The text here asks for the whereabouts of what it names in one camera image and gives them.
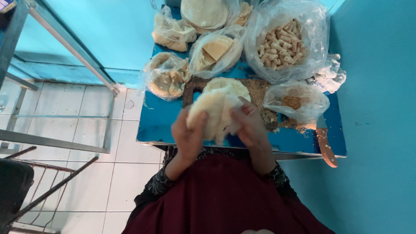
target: maroon skirt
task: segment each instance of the maroon skirt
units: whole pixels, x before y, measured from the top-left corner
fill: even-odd
[[[297,197],[280,196],[249,161],[211,155],[196,161],[156,202],[148,204],[123,231],[136,233],[240,234],[333,233]]]

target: wooden cutting board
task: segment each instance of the wooden cutting board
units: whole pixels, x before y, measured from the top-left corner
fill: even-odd
[[[186,107],[193,103],[193,94],[196,92],[202,92],[211,79],[202,79],[200,77],[193,77],[186,85],[183,91],[183,104],[182,107]],[[251,103],[253,103],[260,111],[263,118],[263,122],[266,129],[273,131],[277,128],[277,113],[265,109],[263,107],[263,98],[266,93],[266,89],[271,85],[266,80],[254,80],[254,79],[237,79],[244,86],[247,87],[250,92]]]

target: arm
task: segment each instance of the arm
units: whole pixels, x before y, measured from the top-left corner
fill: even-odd
[[[237,135],[250,151],[254,171],[273,181],[280,195],[297,198],[296,192],[290,187],[288,177],[274,158],[258,108],[243,97],[239,99],[243,106],[240,109],[232,109],[231,117],[241,125]]]
[[[200,113],[195,129],[187,129],[186,116],[188,110],[183,109],[171,126],[172,136],[178,146],[176,156],[154,175],[144,187],[143,192],[134,199],[136,207],[127,221],[133,220],[150,202],[157,201],[173,187],[175,180],[192,165],[202,147],[202,131],[205,127],[207,114]]]

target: black patterned sleeve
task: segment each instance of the black patterned sleeve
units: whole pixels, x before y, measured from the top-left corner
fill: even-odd
[[[173,187],[175,181],[169,179],[165,174],[165,167],[160,169],[144,187],[143,192],[137,195],[134,199],[136,207],[131,212],[130,217],[127,221],[129,223],[146,207],[150,202],[155,202],[161,196],[165,195],[170,188]]]
[[[281,196],[287,197],[296,197],[296,192],[290,186],[289,178],[286,176],[283,169],[280,167],[278,162],[276,162],[275,168],[267,175],[265,175],[267,180],[273,181],[276,186],[277,192]]]

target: knife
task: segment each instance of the knife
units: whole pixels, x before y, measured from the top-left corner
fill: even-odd
[[[324,115],[321,115],[316,124],[316,136],[318,138],[319,148],[321,149],[321,154],[325,162],[331,167],[337,167],[337,159],[329,146],[327,132],[328,127],[325,123]]]

